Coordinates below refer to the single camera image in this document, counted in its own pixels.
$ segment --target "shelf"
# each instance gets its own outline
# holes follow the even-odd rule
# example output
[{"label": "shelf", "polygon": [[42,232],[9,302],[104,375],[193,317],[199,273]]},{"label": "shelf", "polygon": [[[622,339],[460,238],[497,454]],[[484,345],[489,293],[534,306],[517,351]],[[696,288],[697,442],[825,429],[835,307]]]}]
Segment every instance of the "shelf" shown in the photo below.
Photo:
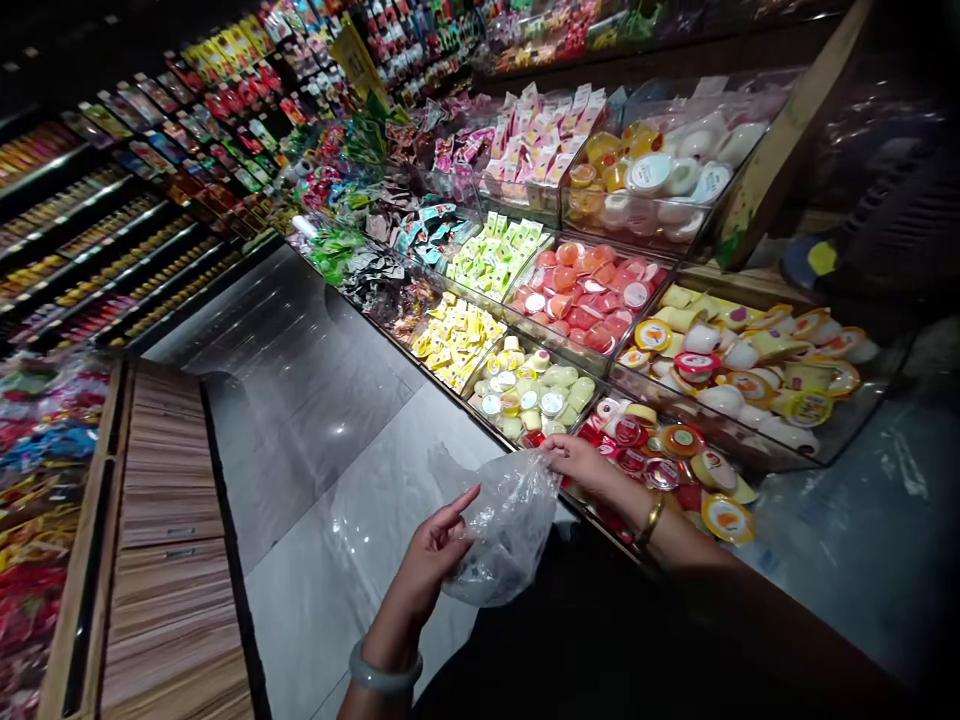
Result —
[{"label": "shelf", "polygon": [[67,222],[67,220],[72,218],[81,210],[85,210],[88,207],[95,205],[97,202],[99,202],[101,199],[103,199],[110,193],[114,192],[115,190],[119,190],[121,187],[126,185],[132,179],[133,179],[133,175],[127,175],[125,178],[117,180],[115,183],[111,185],[107,185],[105,188],[101,188],[100,190],[98,190],[96,193],[88,197],[83,202],[80,202],[74,205],[72,208],[67,210],[63,215],[60,215],[59,217],[55,218],[54,220],[47,223],[39,230],[34,230],[29,235],[23,237],[19,242],[15,242],[6,250],[0,252],[0,260],[3,260],[4,258],[9,257],[10,255],[13,255],[14,253],[20,252],[21,250],[23,250],[23,248],[25,248],[27,245],[32,243],[34,240],[39,240],[41,237],[46,235],[48,232],[50,232],[54,228],[59,227],[60,225],[63,225],[65,222]]},{"label": "shelf", "polygon": [[116,242],[116,240],[117,240],[118,238],[121,238],[121,237],[123,237],[124,235],[126,235],[128,232],[130,232],[130,230],[132,230],[133,228],[135,228],[137,225],[139,225],[140,223],[142,223],[142,222],[143,222],[144,220],[146,220],[147,218],[152,217],[153,215],[155,215],[164,205],[168,205],[169,203],[170,203],[169,200],[163,200],[163,201],[161,201],[158,205],[154,205],[152,208],[150,208],[150,209],[147,210],[145,213],[143,213],[143,215],[140,215],[140,216],[134,218],[134,219],[131,220],[129,223],[127,223],[126,225],[124,225],[122,228],[120,228],[119,230],[117,230],[115,233],[113,233],[113,234],[108,235],[107,237],[105,237],[103,240],[101,240],[100,242],[98,242],[96,245],[94,245],[93,247],[91,247],[89,250],[86,250],[86,251],[83,252],[82,254],[78,255],[76,258],[71,258],[71,259],[70,259],[70,262],[68,262],[68,263],[67,263],[66,265],[64,265],[62,268],[60,268],[60,269],[57,270],[55,273],[53,273],[52,275],[50,275],[50,277],[44,278],[43,280],[41,280],[40,282],[38,282],[33,288],[31,288],[31,289],[28,290],[27,292],[21,293],[20,295],[17,295],[17,297],[14,298],[14,301],[13,301],[13,302],[9,302],[9,303],[7,303],[6,305],[4,305],[3,307],[0,307],[0,315],[3,315],[4,313],[10,312],[10,311],[13,310],[14,308],[16,308],[17,305],[19,305],[20,303],[22,303],[24,300],[28,300],[28,299],[32,298],[34,295],[36,295],[38,292],[40,292],[40,291],[43,290],[44,288],[52,285],[54,282],[56,282],[56,281],[59,280],[61,277],[63,277],[64,275],[66,275],[67,272],[69,272],[72,268],[76,267],[77,265],[79,265],[79,264],[81,264],[81,263],[86,262],[86,261],[89,260],[91,257],[93,257],[94,255],[96,255],[97,253],[99,253],[101,250],[103,250],[105,247],[108,247],[108,246],[112,245],[114,242]]},{"label": "shelf", "polygon": [[41,178],[47,173],[49,173],[51,170],[56,170],[58,167],[66,165],[68,162],[70,162],[70,160],[75,158],[77,155],[79,155],[89,147],[92,147],[92,146],[87,143],[84,143],[83,145],[80,145],[79,147],[76,147],[73,150],[70,150],[69,152],[64,153],[60,157],[54,158],[53,160],[48,162],[46,165],[40,166],[29,175],[24,175],[19,180],[14,180],[12,183],[7,185],[6,187],[0,189],[0,200],[3,200],[8,195],[12,195],[20,188],[26,187],[27,185],[32,183],[34,180],[37,180],[38,178]]},{"label": "shelf", "polygon": [[[230,285],[233,282],[233,279],[231,279],[230,282],[225,282],[224,278],[232,277],[234,275],[238,277],[240,275],[243,275],[248,270],[253,268],[257,263],[259,263],[270,252],[273,252],[274,250],[276,250],[277,248],[279,248],[281,245],[284,245],[284,244],[285,244],[284,240],[280,236],[280,234],[275,233],[271,239],[268,239],[265,242],[263,242],[263,244],[257,247],[249,255],[245,255],[240,260],[238,260],[234,265],[231,265],[222,273],[220,273],[220,275],[218,275],[213,280],[211,280],[210,284],[204,288],[201,288],[196,295],[193,295],[192,297],[185,300],[182,305],[178,305],[177,307],[173,308],[170,312],[168,312],[162,318],[157,320],[153,325],[146,328],[142,333],[137,335],[135,338],[131,338],[130,341],[124,346],[124,348],[126,350],[132,350],[135,345],[138,345],[139,343],[141,343],[144,338],[150,335],[151,332],[157,330],[157,328],[164,325],[168,320],[170,320],[171,317],[173,317],[179,312],[182,312],[184,308],[190,307],[192,303],[197,302],[200,298],[209,300],[215,295],[219,294],[219,292],[223,288],[226,288],[228,285]],[[214,292],[209,297],[207,297],[207,293],[210,292],[211,290],[215,290],[216,292]]]},{"label": "shelf", "polygon": [[40,335],[42,335],[43,333],[47,332],[48,330],[52,330],[53,328],[58,327],[59,325],[62,325],[63,321],[66,320],[68,317],[70,317],[74,313],[79,312],[80,310],[85,308],[87,305],[92,303],[97,298],[103,297],[105,293],[109,292],[110,290],[113,290],[117,286],[117,283],[123,280],[123,278],[127,277],[130,273],[132,273],[137,268],[143,265],[149,264],[149,262],[154,257],[156,257],[158,253],[160,253],[165,248],[170,247],[174,242],[182,238],[187,233],[191,232],[198,225],[199,223],[193,223],[189,227],[184,228],[183,230],[178,232],[176,235],[174,235],[172,238],[167,240],[163,245],[161,245],[160,247],[155,249],[153,252],[151,252],[149,255],[147,255],[145,258],[134,263],[133,265],[128,267],[126,270],[124,270],[122,273],[117,275],[117,277],[115,277],[113,280],[108,282],[99,290],[96,290],[90,293],[83,300],[78,302],[76,305],[72,305],[71,307],[64,308],[63,312],[57,312],[51,315],[50,317],[48,317],[43,323],[41,323],[41,325],[38,328],[33,330],[33,335],[31,335],[27,340],[23,342],[25,342],[28,345],[32,342],[36,342],[36,340],[39,339]]},{"label": "shelf", "polygon": [[187,274],[188,272],[190,272],[191,270],[194,270],[198,265],[200,265],[201,262],[203,262],[203,260],[205,260],[206,258],[208,258],[208,257],[210,257],[211,255],[213,255],[215,252],[217,252],[218,250],[220,250],[222,247],[223,247],[223,243],[218,243],[217,245],[214,245],[212,248],[210,248],[210,249],[207,250],[205,253],[203,253],[203,254],[202,254],[200,257],[198,257],[196,260],[192,260],[192,261],[190,262],[190,264],[188,264],[188,265],[187,265],[185,268],[183,268],[180,272],[178,272],[178,273],[177,273],[176,275],[174,275],[172,278],[170,278],[169,280],[167,280],[167,281],[166,281],[165,283],[163,283],[160,287],[154,288],[153,290],[151,290],[150,293],[149,293],[146,297],[141,298],[141,299],[138,300],[135,304],[131,305],[131,306],[128,307],[126,310],[124,310],[122,313],[120,313],[119,315],[117,315],[117,317],[115,317],[113,320],[111,320],[108,325],[104,326],[104,327],[101,328],[100,330],[97,330],[93,335],[91,335],[89,338],[87,338],[87,340],[92,342],[93,340],[96,340],[98,337],[100,337],[101,335],[103,335],[105,332],[108,332],[108,331],[112,330],[113,328],[115,328],[117,325],[119,325],[120,323],[122,323],[122,322],[123,322],[124,320],[126,320],[128,317],[130,317],[130,315],[132,315],[133,313],[137,312],[137,311],[138,311],[141,307],[143,307],[143,305],[146,304],[149,300],[152,300],[153,298],[155,298],[155,297],[157,297],[158,295],[160,295],[164,290],[166,290],[166,289],[169,288],[171,285],[173,285],[175,282],[177,282],[177,280],[182,279],[184,275],[186,275],[186,274]]}]

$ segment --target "pink snack package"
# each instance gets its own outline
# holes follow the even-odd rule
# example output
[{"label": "pink snack package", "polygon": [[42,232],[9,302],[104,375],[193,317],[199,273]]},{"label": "pink snack package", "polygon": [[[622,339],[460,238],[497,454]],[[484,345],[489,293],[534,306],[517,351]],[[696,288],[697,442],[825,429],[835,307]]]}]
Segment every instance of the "pink snack package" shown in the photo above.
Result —
[{"label": "pink snack package", "polygon": [[544,180],[544,185],[547,187],[559,187],[560,181],[563,179],[563,174],[567,171],[567,168],[570,167],[570,163],[573,162],[573,155],[567,153],[560,153],[556,156],[556,159],[553,161],[553,167],[550,168],[550,171],[547,173],[547,177]]}]

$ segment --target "wooden drawer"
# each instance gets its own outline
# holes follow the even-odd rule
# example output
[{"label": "wooden drawer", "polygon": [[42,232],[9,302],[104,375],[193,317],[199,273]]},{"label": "wooden drawer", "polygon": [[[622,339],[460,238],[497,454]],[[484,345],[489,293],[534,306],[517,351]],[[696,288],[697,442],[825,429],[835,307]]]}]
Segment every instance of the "wooden drawer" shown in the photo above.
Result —
[{"label": "wooden drawer", "polygon": [[122,550],[114,570],[109,642],[232,603],[221,539]]},{"label": "wooden drawer", "polygon": [[242,650],[129,700],[103,703],[103,720],[252,720]]},{"label": "wooden drawer", "polygon": [[135,408],[130,417],[130,437],[199,440],[207,444],[203,418],[151,407]]},{"label": "wooden drawer", "polygon": [[199,389],[173,389],[138,380],[133,392],[133,404],[134,408],[153,407],[183,415],[203,417],[203,403],[200,402]]},{"label": "wooden drawer", "polygon": [[127,466],[124,475],[124,487],[129,488],[210,488],[216,487],[213,479],[213,470],[209,467],[195,471],[160,470],[131,470]]},{"label": "wooden drawer", "polygon": [[124,487],[120,510],[121,547],[212,537],[223,537],[215,489]]},{"label": "wooden drawer", "polygon": [[[204,690],[194,678],[208,683],[217,682],[215,663],[236,651],[239,666],[227,674],[231,682],[221,692]],[[194,613],[174,623],[155,628],[107,646],[106,664],[103,674],[103,692],[101,708],[106,710],[120,703],[136,699],[137,705],[145,713],[130,717],[181,717],[174,714],[154,714],[163,704],[150,699],[154,693],[162,694],[164,689],[173,693],[189,695],[186,685],[191,686],[192,694],[211,693],[202,698],[181,698],[187,708],[192,706],[195,714],[186,717],[203,717],[196,714],[197,708],[209,707],[212,712],[218,707],[211,703],[224,690],[235,687],[237,695],[249,690],[246,667],[243,664],[243,651],[240,644],[240,628],[237,625],[237,613],[233,603]]]},{"label": "wooden drawer", "polygon": [[203,451],[194,449],[192,452],[183,452],[168,448],[138,446],[131,442],[127,452],[126,471],[128,473],[167,472],[175,475],[178,473],[200,474],[212,470],[213,462],[210,459],[209,448]]}]

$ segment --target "plastic bag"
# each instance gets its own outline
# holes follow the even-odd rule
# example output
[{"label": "plastic bag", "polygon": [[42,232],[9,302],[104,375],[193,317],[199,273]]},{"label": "plastic bag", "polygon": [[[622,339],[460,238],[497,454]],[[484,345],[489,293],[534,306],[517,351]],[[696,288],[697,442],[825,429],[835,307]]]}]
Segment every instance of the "plastic bag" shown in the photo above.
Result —
[{"label": "plastic bag", "polygon": [[443,446],[431,448],[428,461],[444,502],[480,483],[480,495],[463,513],[473,546],[444,580],[443,591],[477,607],[507,604],[536,575],[560,476],[548,468],[542,450],[504,455],[476,471],[460,467]]}]

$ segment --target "floor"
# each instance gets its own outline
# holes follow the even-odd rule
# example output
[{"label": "floor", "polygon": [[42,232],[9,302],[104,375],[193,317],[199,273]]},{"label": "floor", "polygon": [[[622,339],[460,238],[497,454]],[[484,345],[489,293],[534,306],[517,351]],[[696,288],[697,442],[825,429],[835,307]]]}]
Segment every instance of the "floor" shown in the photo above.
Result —
[{"label": "floor", "polygon": [[[273,717],[335,717],[350,649],[441,502],[428,450],[469,469],[502,450],[286,249],[147,356],[209,378]],[[346,519],[367,540],[349,560],[330,533]],[[418,690],[475,615],[441,596]]]},{"label": "floor", "polygon": [[[833,467],[769,476],[758,540],[739,553],[918,689],[960,599],[958,338],[956,318],[925,333]],[[207,378],[273,717],[335,717],[348,653],[440,503],[428,450],[476,468],[499,447],[288,248],[147,356]],[[474,617],[441,596],[418,688]]]}]

